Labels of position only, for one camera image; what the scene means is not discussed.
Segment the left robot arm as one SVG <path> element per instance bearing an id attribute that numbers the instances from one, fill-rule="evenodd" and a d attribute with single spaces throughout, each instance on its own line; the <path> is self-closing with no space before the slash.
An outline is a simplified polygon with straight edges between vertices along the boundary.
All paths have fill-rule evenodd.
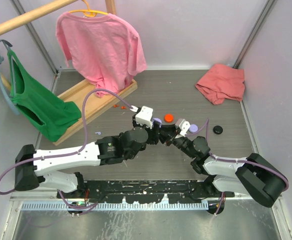
<path id="1" fill-rule="evenodd" d="M 162 122 L 151 120 L 151 126 L 133 121 L 133 128 L 119 135 L 107 136 L 81 147 L 36 150 L 32 144 L 22 147 L 15 163 L 15 190 L 29 191 L 38 187 L 58 189 L 74 198 L 86 192 L 80 173 L 63 173 L 64 169 L 98 167 L 132 160 L 147 144 L 159 141 Z"/>

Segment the lilac earbud charging case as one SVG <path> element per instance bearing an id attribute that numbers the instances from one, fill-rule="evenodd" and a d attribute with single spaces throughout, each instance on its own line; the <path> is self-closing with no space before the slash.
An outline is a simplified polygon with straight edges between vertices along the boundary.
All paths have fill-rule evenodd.
<path id="1" fill-rule="evenodd" d="M 191 124 L 190 127 L 189 127 L 189 129 L 188 129 L 188 131 L 190 133 L 195 133 L 195 132 L 198 131 L 198 126 L 196 124 Z"/>

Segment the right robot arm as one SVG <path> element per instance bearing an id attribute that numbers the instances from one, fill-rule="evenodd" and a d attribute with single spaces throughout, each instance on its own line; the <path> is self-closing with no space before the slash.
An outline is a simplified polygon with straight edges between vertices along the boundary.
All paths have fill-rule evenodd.
<path id="1" fill-rule="evenodd" d="M 210 152 L 205 137 L 190 140 L 183 127 L 173 124 L 160 127 L 159 140 L 166 146 L 174 145 L 192 159 L 195 172 L 208 177 L 205 191 L 211 197 L 234 192 L 249 195 L 270 208 L 289 187 L 288 179 L 257 153 L 242 158 L 217 156 Z"/>

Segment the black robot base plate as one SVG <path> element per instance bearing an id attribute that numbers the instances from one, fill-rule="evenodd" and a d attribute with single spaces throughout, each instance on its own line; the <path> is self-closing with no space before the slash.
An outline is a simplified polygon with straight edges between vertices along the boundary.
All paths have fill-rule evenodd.
<path id="1" fill-rule="evenodd" d="M 91 203 L 128 204 L 160 203 L 168 197 L 169 204 L 201 203 L 207 198 L 219 198 L 221 192 L 198 180 L 89 180 L 64 198 L 86 198 Z"/>

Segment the orange earbud case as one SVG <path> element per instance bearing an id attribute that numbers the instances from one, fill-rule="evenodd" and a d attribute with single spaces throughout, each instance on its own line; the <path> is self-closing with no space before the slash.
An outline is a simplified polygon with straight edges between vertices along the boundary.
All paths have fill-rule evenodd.
<path id="1" fill-rule="evenodd" d="M 174 120 L 174 116 L 172 114 L 168 113 L 164 116 L 164 120 L 166 123 L 171 123 Z"/>

